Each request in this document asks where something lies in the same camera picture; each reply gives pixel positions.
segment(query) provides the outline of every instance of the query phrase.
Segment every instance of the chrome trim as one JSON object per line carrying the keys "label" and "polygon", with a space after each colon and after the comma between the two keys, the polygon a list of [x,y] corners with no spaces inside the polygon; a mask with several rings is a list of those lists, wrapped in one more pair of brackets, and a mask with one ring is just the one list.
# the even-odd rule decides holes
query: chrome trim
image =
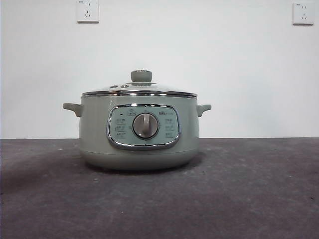
{"label": "chrome trim", "polygon": [[184,97],[184,98],[195,98],[197,94],[177,91],[140,91],[140,90],[114,90],[114,91],[91,91],[82,94],[84,97],[99,97],[99,96],[167,96],[167,97]]}
{"label": "chrome trim", "polygon": [[[114,109],[121,108],[121,107],[167,107],[167,108],[173,109],[175,111],[175,113],[176,113],[177,124],[178,124],[178,134],[177,134],[176,138],[173,139],[172,141],[168,142],[168,143],[153,144],[153,145],[124,144],[124,143],[120,143],[120,142],[115,141],[110,135],[111,116],[112,116],[112,113],[113,113]],[[168,106],[168,105],[135,104],[135,103],[133,103],[133,104],[128,104],[128,105],[115,106],[110,111],[110,114],[109,114],[109,117],[108,117],[108,122],[107,122],[107,127],[106,127],[106,136],[107,136],[108,140],[114,146],[116,146],[117,148],[126,149],[126,150],[150,150],[150,149],[152,150],[152,149],[170,148],[170,147],[173,147],[177,143],[177,141],[180,138],[180,135],[181,135],[181,130],[180,130],[180,123],[179,123],[179,114],[178,114],[177,110],[173,106]]]}

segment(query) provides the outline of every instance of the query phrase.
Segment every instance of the electrical socket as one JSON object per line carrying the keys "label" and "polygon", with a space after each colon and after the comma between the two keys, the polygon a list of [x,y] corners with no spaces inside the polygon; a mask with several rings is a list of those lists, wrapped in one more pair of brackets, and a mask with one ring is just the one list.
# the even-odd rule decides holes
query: electrical socket
{"label": "electrical socket", "polygon": [[293,24],[313,25],[315,22],[314,2],[294,2],[293,3]]}
{"label": "electrical socket", "polygon": [[77,0],[76,20],[78,22],[99,22],[99,1]]}

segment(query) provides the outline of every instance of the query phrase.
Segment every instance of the sage green pot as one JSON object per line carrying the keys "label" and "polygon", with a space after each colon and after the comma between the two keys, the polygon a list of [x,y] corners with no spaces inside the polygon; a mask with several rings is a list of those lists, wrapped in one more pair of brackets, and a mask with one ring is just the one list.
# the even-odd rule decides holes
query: sage green pot
{"label": "sage green pot", "polygon": [[80,118],[79,149],[95,166],[154,170],[189,162],[198,150],[198,117],[211,105],[197,95],[151,83],[152,73],[131,72],[132,82],[82,94],[64,103]]}

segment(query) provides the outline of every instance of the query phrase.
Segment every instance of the pot lid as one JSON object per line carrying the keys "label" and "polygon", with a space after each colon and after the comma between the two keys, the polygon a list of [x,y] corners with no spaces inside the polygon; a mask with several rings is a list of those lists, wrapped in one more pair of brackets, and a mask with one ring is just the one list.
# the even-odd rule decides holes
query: pot lid
{"label": "pot lid", "polygon": [[116,84],[99,90],[85,92],[83,97],[94,96],[172,96],[197,98],[197,94],[172,89],[152,81],[152,72],[136,70],[131,72],[131,82]]}

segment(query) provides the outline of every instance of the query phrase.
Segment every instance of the gray floor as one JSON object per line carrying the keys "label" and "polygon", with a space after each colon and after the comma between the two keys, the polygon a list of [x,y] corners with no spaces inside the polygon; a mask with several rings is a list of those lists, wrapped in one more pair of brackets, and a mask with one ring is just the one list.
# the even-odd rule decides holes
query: gray floor
{"label": "gray floor", "polygon": [[188,165],[131,173],[77,143],[1,140],[1,238],[319,238],[319,138],[201,139]]}

